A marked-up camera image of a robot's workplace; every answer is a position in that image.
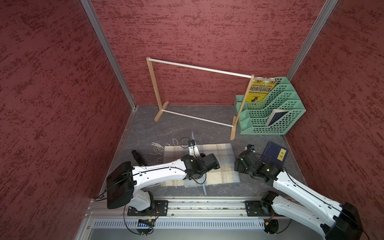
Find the dark book in organizer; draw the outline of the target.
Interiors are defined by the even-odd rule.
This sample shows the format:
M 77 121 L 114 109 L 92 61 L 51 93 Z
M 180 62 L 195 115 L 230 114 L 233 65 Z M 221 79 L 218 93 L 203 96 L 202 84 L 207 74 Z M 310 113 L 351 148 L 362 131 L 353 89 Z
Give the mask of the dark book in organizer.
M 268 126 L 274 124 L 276 121 L 278 121 L 281 117 L 283 117 L 288 112 L 289 112 L 289 110 L 273 109 L 267 122 L 265 123 L 265 126 L 268 127 Z

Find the aluminium corner profile left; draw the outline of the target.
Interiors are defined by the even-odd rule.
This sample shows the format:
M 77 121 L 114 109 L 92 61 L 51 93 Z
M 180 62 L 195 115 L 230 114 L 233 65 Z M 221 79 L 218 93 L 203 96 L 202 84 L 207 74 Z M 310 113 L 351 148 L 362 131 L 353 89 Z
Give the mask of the aluminium corner profile left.
M 107 36 L 103 30 L 103 27 L 100 23 L 100 20 L 97 16 L 97 13 L 96 13 L 96 10 L 92 4 L 92 1 L 90 0 L 81 0 L 81 3 L 82 3 L 82 6 L 88 16 L 88 19 L 90 20 L 91 22 L 91 25 L 99 39 L 99 42 L 101 43 L 102 45 L 102 48 L 110 62 L 110 65 L 123 89 L 123 92 L 131 106 L 131 109 L 133 109 L 134 111 L 136 110 L 137 108 L 137 104 L 134 100 L 134 97 L 131 93 L 131 91 L 129 90 L 129 87 L 127 85 L 127 82 L 125 80 L 125 77 L 123 75 L 123 72 L 119 66 L 119 63 L 115 57 L 115 54 L 110 46 L 110 43 L 107 39 Z

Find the aluminium corner profile right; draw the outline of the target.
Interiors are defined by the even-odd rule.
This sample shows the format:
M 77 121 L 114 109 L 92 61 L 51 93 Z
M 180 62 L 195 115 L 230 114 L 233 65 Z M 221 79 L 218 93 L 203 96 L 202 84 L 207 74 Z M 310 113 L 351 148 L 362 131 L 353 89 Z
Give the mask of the aluminium corner profile right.
M 321 32 L 322 28 L 324 27 L 325 23 L 327 22 L 329 16 L 331 15 L 337 3 L 338 3 L 338 0 L 325 1 L 306 39 L 304 40 L 297 56 L 295 57 L 295 60 L 293 61 L 290 69 L 288 70 L 287 79 L 289 81 L 293 79 L 295 73 L 299 69 L 301 63 L 305 59 L 307 53 L 311 49 L 312 45 L 314 44 L 316 38 L 318 37 L 319 33 Z

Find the green plastic file organizer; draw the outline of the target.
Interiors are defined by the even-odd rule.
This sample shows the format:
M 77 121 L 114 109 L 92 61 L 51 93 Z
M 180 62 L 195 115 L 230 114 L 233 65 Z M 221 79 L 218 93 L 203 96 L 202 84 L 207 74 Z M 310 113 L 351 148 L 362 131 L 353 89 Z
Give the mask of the green plastic file organizer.
M 306 109 L 286 77 L 252 83 L 247 99 L 237 95 L 234 106 L 242 135 L 285 135 Z

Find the blue beige plaid scarf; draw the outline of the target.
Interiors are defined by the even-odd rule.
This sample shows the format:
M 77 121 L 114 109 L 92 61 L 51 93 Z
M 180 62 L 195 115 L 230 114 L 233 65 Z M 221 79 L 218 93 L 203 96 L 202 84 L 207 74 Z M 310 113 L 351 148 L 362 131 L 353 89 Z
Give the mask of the blue beige plaid scarf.
M 158 143 L 152 143 L 154 149 L 154 155 L 158 155 L 157 163 L 169 163 L 173 162 L 181 157 L 188 155 L 189 150 L 184 149 L 181 146 L 176 145 L 167 145 L 161 146 Z M 204 183 L 205 186 L 208 185 L 218 185 L 218 184 L 230 184 L 230 183 L 239 183 L 240 176 L 239 173 L 234 170 L 235 155 L 230 143 L 227 144 L 207 144 L 207 145 L 198 145 L 197 146 L 201 154 L 214 154 L 217 158 L 220 168 L 218 170 L 212 170 L 207 173 L 207 176 L 203 176 L 197 181 L 193 180 L 183 180 L 183 181 L 167 181 L 162 183 L 164 187 L 170 186 L 184 186 L 186 188 L 198 187 L 200 183 Z

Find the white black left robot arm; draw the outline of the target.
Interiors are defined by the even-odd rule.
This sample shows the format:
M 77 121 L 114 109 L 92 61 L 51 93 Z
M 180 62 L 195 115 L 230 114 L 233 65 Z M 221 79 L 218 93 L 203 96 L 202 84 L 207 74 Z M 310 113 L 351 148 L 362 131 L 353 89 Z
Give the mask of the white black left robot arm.
M 219 168 L 214 154 L 199 158 L 186 155 L 155 166 L 132 166 L 131 162 L 124 162 L 107 177 L 107 208 L 129 206 L 139 212 L 151 211 L 155 207 L 153 195 L 143 188 L 167 181 L 198 180 Z

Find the wooden rack with white rods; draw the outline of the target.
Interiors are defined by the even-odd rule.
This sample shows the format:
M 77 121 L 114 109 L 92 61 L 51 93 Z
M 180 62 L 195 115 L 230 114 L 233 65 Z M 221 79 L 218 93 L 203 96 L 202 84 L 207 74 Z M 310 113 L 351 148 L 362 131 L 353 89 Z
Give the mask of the wooden rack with white rods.
M 232 73 L 232 72 L 228 72 L 228 71 L 221 71 L 221 70 L 215 70 L 215 69 L 210 69 L 210 68 L 198 67 L 198 66 L 193 66 L 193 65 L 174 63 L 174 62 L 169 62 L 169 61 L 164 61 L 164 60 L 153 59 L 151 57 L 147 57 L 146 60 L 147 60 L 148 68 L 149 68 L 149 73 L 151 76 L 152 85 L 153 85 L 153 88 L 155 91 L 157 104 L 159 107 L 159 112 L 157 113 L 157 115 L 155 117 L 156 122 L 159 121 L 159 119 L 161 118 L 163 113 L 169 113 L 169 114 L 173 114 L 173 115 L 177 115 L 177 116 L 181 116 L 181 117 L 185 117 L 185 118 L 189 118 L 189 119 L 194 119 L 194 120 L 199 120 L 199 121 L 203 121 L 203 122 L 207 122 L 207 123 L 212 123 L 212 124 L 216 124 L 216 125 L 229 127 L 229 128 L 231 128 L 230 140 L 233 141 L 235 139 L 237 124 L 238 124 L 242 109 L 246 103 L 246 97 L 248 96 L 248 94 L 250 92 L 250 88 L 252 86 L 252 83 L 255 80 L 255 75 L 245 75 L 245 74 L 239 74 L 239 73 Z M 156 80 L 156 76 L 155 76 L 154 67 L 153 67 L 152 62 L 249 79 L 249 83 L 248 83 L 248 86 L 247 86 L 240 110 L 239 110 L 237 116 L 234 118 L 233 123 L 230 125 L 230 124 L 225 124 L 225 123 L 221 123 L 221 122 L 216 122 L 216 121 L 212 121 L 212 120 L 208 120 L 208 119 L 203 119 L 203 118 L 185 115 L 185 114 L 181 114 L 181 113 L 167 110 L 167 106 L 169 105 L 169 102 L 162 103 L 162 101 L 161 101 L 160 92 L 158 89 L 158 84 L 157 84 L 157 80 Z

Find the dark blue book yellow label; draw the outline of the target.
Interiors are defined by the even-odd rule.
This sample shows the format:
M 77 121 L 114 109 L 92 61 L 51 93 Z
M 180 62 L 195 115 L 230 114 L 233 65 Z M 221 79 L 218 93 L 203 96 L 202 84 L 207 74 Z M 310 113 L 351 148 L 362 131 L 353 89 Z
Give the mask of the dark blue book yellow label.
M 263 163 L 273 163 L 279 167 L 284 167 L 289 150 L 272 141 L 268 141 L 260 160 Z

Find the small black cylinder object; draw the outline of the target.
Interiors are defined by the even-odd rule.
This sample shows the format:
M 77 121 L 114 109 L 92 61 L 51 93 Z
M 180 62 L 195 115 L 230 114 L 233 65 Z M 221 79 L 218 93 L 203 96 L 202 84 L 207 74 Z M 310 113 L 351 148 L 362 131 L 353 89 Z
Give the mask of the small black cylinder object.
M 132 155 L 139 166 L 147 166 L 145 159 L 136 150 L 132 150 Z

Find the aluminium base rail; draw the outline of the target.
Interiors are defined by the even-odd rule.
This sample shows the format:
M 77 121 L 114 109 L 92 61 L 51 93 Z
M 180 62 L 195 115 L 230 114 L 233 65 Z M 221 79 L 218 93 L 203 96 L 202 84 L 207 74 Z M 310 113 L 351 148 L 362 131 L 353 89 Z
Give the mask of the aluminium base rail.
M 246 197 L 159 197 L 155 208 L 144 213 L 133 207 L 120 207 L 109 210 L 106 201 L 92 201 L 85 218 L 218 218 L 218 219 L 305 219 L 319 220 L 304 206 L 290 200 L 280 200 L 276 207 L 263 207 L 260 198 Z

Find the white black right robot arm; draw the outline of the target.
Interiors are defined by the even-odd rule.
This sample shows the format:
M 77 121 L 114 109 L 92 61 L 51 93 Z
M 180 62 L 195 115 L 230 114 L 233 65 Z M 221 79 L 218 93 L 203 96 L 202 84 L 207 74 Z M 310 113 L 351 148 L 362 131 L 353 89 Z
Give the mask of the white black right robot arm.
M 290 218 L 325 240 L 359 240 L 365 233 L 357 208 L 331 200 L 292 177 L 286 169 L 264 162 L 250 149 L 235 160 L 235 171 L 276 189 L 257 203 L 265 215 Z

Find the yellow book in organizer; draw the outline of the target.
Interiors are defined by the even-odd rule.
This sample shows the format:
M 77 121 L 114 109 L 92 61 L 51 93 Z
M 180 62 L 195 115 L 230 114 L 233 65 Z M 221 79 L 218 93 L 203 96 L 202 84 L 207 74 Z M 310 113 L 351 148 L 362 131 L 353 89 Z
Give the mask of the yellow book in organizer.
M 275 79 L 255 78 L 251 84 L 246 103 L 261 102 L 277 85 Z

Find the aluminium corner profile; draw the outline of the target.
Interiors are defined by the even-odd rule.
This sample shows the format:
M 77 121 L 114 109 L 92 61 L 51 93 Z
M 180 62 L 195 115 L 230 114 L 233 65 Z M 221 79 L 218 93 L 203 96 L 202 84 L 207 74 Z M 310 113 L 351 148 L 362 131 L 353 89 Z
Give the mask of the aluminium corner profile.
M 88 19 L 90 20 L 91 22 L 91 25 L 99 39 L 99 42 L 101 43 L 102 45 L 102 48 L 110 62 L 110 65 L 123 89 L 123 92 L 131 106 L 131 109 L 133 109 L 134 111 L 136 110 L 137 108 L 137 104 L 134 100 L 134 97 L 131 93 L 131 91 L 129 90 L 129 87 L 127 85 L 127 82 L 125 80 L 125 77 L 123 75 L 123 72 L 119 66 L 119 63 L 115 57 L 115 54 L 110 46 L 110 43 L 107 39 L 107 36 L 103 30 L 103 27 L 100 23 L 100 20 L 97 16 L 97 13 L 96 13 L 96 10 L 92 4 L 92 1 L 90 0 L 81 0 L 81 3 L 82 3 L 82 6 L 88 16 Z
M 293 61 L 290 69 L 288 70 L 287 79 L 289 81 L 293 79 L 295 73 L 299 69 L 301 63 L 305 59 L 307 53 L 311 49 L 312 45 L 314 44 L 316 38 L 318 37 L 319 33 L 321 32 L 322 28 L 324 27 L 325 23 L 327 22 L 329 16 L 331 15 L 337 3 L 338 3 L 338 0 L 325 1 L 306 39 L 304 40 L 297 56 L 295 57 L 295 60 Z

